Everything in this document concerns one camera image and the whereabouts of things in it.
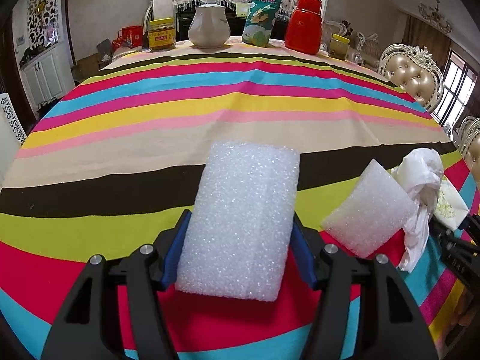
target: snack pouch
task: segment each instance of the snack pouch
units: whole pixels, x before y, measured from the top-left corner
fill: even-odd
[[[241,37],[242,42],[267,47],[281,3],[282,0],[253,0]]]

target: beige stripe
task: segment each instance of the beige stripe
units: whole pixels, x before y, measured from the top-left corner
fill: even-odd
[[[378,73],[367,69],[366,67],[358,66],[349,61],[340,61],[338,59],[330,58],[327,56],[326,52],[320,51],[317,55],[308,55],[303,54],[302,52],[296,52],[294,50],[287,49],[283,40],[271,39],[270,46],[267,48],[251,46],[242,42],[241,36],[232,36],[227,42],[226,45],[217,49],[198,49],[193,47],[189,40],[183,40],[177,42],[177,47],[172,50],[165,50],[159,52],[150,52],[142,51],[136,52],[135,54],[126,55],[122,58],[113,61],[107,67],[102,70],[108,71],[110,69],[115,69],[120,66],[127,64],[133,64],[141,61],[148,61],[150,59],[155,59],[164,56],[184,56],[188,55],[208,55],[214,56],[216,53],[232,53],[232,54],[265,54],[273,56],[294,56],[298,59],[306,59],[309,61],[315,62],[324,62],[332,67],[340,67],[344,69],[349,69],[351,71],[357,71],[359,73],[367,74],[372,76],[376,80],[388,82],[383,76]]]
[[[449,142],[442,131],[342,121],[216,122],[178,130],[152,130],[37,157],[15,159],[4,187],[32,187],[204,164],[215,140],[244,140],[318,152],[350,146]]]

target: white ceramic jar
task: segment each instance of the white ceramic jar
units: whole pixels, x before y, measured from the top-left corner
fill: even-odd
[[[188,30],[188,39],[200,48],[222,47],[230,37],[225,7],[208,0],[195,8],[195,17]]]

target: red thermos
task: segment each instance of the red thermos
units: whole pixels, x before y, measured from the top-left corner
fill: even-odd
[[[298,0],[285,34],[285,46],[305,54],[317,54],[322,39],[320,0]]]

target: table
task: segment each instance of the table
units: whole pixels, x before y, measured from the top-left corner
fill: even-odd
[[[216,140],[298,150],[296,212],[308,227],[320,230],[372,158],[390,169],[417,147],[439,152],[446,175],[478,212],[475,182],[447,135],[409,95],[367,69],[300,54],[279,40],[263,49],[232,38],[210,51],[187,41],[127,55],[39,122],[0,193],[0,310],[34,357],[91,255],[129,255],[192,207]],[[403,231],[378,252],[398,263]],[[440,347],[463,285],[439,262],[432,239],[413,273],[402,276]],[[159,294],[182,360],[297,359],[318,297],[291,255],[276,302],[173,286]],[[118,299],[125,351],[135,358],[124,288]],[[358,312],[354,287],[343,357],[352,354]]]

